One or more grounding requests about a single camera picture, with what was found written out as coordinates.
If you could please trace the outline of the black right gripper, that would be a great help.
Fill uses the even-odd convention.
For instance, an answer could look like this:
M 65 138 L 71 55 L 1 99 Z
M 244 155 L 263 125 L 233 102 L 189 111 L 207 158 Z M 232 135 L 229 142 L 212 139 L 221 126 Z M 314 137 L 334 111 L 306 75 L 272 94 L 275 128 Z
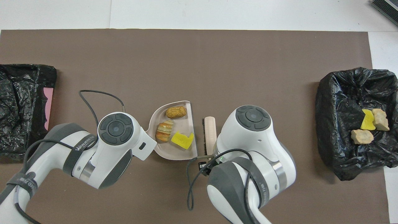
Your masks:
M 214 156 L 199 156 L 198 159 L 205 159 L 205 161 L 198 163 L 199 172 L 205 177 L 210 175 L 213 167 L 220 164 L 217 159 L 214 159 Z

